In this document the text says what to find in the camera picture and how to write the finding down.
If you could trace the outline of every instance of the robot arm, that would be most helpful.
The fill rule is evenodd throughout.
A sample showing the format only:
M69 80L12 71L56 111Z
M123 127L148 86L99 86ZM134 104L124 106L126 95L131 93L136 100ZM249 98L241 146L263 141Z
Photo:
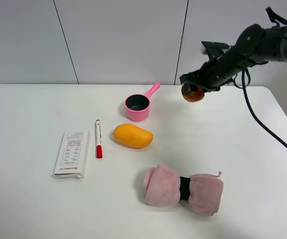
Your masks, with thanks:
M268 29L258 24L249 26L232 47L225 43L202 42L209 61L199 70L180 76L182 95L187 101L195 102L202 99L205 92L219 91L248 67L269 61L287 62L287 20L270 7L266 11L276 26Z

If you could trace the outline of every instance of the red marker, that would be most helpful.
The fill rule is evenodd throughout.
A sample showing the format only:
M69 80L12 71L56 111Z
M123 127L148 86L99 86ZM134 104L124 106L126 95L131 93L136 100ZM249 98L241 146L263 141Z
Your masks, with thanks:
M96 157L102 158L101 122L96 120Z

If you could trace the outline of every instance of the package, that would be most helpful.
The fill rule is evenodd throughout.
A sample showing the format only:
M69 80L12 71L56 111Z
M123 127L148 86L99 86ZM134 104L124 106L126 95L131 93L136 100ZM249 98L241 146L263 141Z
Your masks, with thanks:
M64 134L53 176L56 178L83 178L89 150L89 130Z

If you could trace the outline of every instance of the pink saucepan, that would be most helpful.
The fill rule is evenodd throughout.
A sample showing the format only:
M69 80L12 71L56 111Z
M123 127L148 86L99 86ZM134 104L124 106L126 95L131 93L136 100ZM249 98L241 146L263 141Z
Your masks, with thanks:
M127 113L127 117L132 121L143 121L149 115L150 109L150 96L159 89L160 84L155 83L154 86L144 95L132 95L129 96L125 101L125 109Z

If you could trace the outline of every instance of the black band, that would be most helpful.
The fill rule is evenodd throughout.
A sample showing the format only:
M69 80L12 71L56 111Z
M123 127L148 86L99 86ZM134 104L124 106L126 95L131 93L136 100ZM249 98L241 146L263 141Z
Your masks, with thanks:
M180 177L180 200L188 200L190 194L190 178Z

